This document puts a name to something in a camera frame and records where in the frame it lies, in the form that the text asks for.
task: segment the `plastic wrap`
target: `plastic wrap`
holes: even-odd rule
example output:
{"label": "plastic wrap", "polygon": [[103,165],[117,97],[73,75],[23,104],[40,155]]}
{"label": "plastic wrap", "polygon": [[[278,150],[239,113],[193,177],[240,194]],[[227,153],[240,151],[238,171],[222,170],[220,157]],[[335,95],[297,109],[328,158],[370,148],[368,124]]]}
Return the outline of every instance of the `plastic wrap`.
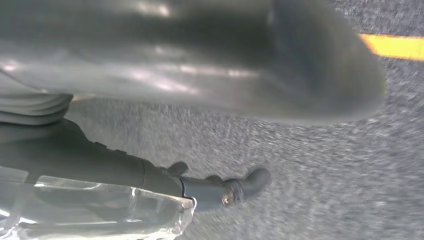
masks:
{"label": "plastic wrap", "polygon": [[1,240],[173,240],[193,212],[186,198],[0,167]]}

